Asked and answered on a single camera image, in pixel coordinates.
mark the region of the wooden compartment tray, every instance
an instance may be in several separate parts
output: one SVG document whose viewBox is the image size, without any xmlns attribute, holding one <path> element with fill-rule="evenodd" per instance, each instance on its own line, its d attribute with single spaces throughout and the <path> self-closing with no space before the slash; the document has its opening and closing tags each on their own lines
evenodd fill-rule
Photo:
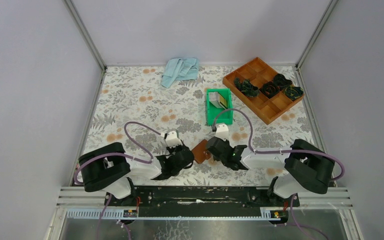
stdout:
<svg viewBox="0 0 384 240">
<path fill-rule="evenodd" d="M 239 91 L 234 84 L 235 78 L 239 78 L 242 83 L 249 79 L 252 85 L 260 89 L 263 84 L 271 82 L 273 77 L 278 74 L 267 63 L 259 57 L 254 58 L 247 64 L 241 66 L 223 78 L 223 84 L 228 87 L 248 108 L 250 108 L 265 124 L 270 124 L 280 117 L 304 97 L 297 98 L 295 101 L 289 99 L 283 92 L 277 93 L 272 98 L 267 98 L 262 92 L 256 97 L 247 97 Z"/>
</svg>

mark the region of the table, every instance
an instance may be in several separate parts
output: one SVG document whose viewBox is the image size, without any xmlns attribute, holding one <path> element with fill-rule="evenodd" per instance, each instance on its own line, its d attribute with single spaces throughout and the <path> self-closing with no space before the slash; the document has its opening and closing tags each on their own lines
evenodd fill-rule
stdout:
<svg viewBox="0 0 384 240">
<path fill-rule="evenodd" d="M 214 133 L 206 125 L 206 89 L 225 88 L 223 77 L 237 67 L 201 66 L 197 80 L 175 81 L 170 88 L 161 86 L 164 67 L 112 66 L 108 67 L 97 106 L 93 115 L 83 153 L 91 152 L 113 142 L 121 142 L 127 153 L 146 156 L 132 143 L 123 130 L 127 121 L 138 121 L 168 132 L 179 131 L 179 137 L 190 149 L 201 140 L 210 139 Z M 294 84 L 291 66 L 274 66 Z M 310 122 L 302 102 L 297 103 L 269 125 L 259 119 L 242 101 L 232 94 L 234 108 L 245 112 L 254 127 L 252 145 L 259 148 L 277 148 L 290 145 L 295 139 L 313 143 Z M 232 145 L 248 144 L 250 127 L 238 112 L 229 125 Z M 129 134 L 142 143 L 154 156 L 166 154 L 162 137 L 136 125 L 128 126 Z M 132 177 L 135 185 L 153 186 L 268 186 L 275 176 L 286 174 L 281 169 L 262 168 L 233 171 L 220 162 L 208 160 L 194 163 L 178 176 L 154 181 Z"/>
</svg>

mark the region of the floral tablecloth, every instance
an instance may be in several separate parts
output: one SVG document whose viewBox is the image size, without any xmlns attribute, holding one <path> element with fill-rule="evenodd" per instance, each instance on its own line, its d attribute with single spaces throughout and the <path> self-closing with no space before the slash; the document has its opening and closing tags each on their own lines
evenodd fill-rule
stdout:
<svg viewBox="0 0 384 240">
<path fill-rule="evenodd" d="M 295 81 L 291 66 L 273 67 L 288 79 Z M 109 67 L 98 99 L 93 122 L 87 136 L 84 154 L 113 142 L 121 142 L 127 153 L 147 156 L 124 133 L 127 121 L 144 123 L 159 132 L 172 129 L 190 149 L 214 133 L 206 125 L 206 89 L 225 88 L 223 77 L 236 67 L 202 66 L 197 80 L 175 81 L 170 88 L 161 86 L 164 67 Z M 254 147 L 271 148 L 290 145 L 300 138 L 313 142 L 310 123 L 304 106 L 299 102 L 270 125 L 260 120 L 244 103 L 232 94 L 234 108 L 244 111 L 254 127 Z M 238 112 L 229 125 L 232 145 L 248 144 L 250 127 Z M 129 134 L 142 143 L 154 156 L 166 154 L 162 137 L 146 128 L 129 125 Z M 212 159 L 203 164 L 194 163 L 178 176 L 163 181 L 133 177 L 135 185 L 163 186 L 268 186 L 273 177 L 283 175 L 280 169 L 233 171 Z"/>
</svg>

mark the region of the green plastic bin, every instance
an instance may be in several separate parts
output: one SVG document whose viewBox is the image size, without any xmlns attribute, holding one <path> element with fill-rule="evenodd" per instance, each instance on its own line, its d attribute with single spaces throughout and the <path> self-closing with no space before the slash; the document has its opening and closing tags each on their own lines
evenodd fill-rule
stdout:
<svg viewBox="0 0 384 240">
<path fill-rule="evenodd" d="M 232 93 L 229 88 L 213 88 L 213 89 L 207 89 L 206 91 L 206 124 L 208 126 L 211 126 L 214 122 L 214 119 L 216 116 L 223 111 L 223 108 L 215 107 L 211 102 L 209 101 L 209 93 L 212 92 L 218 92 L 220 95 L 226 99 L 227 101 L 227 108 L 231 109 L 232 106 Z M 221 124 L 227 124 L 231 125 L 233 123 L 233 111 L 227 111 L 223 113 L 221 116 L 217 118 L 217 123 Z"/>
</svg>

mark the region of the towel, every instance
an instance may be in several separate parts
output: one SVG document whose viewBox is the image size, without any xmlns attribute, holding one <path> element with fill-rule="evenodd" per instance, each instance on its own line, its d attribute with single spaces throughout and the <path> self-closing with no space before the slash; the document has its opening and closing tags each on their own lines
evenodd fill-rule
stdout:
<svg viewBox="0 0 384 240">
<path fill-rule="evenodd" d="M 174 81 L 196 80 L 199 69 L 200 61 L 196 58 L 173 58 L 165 66 L 161 85 L 169 88 Z"/>
</svg>

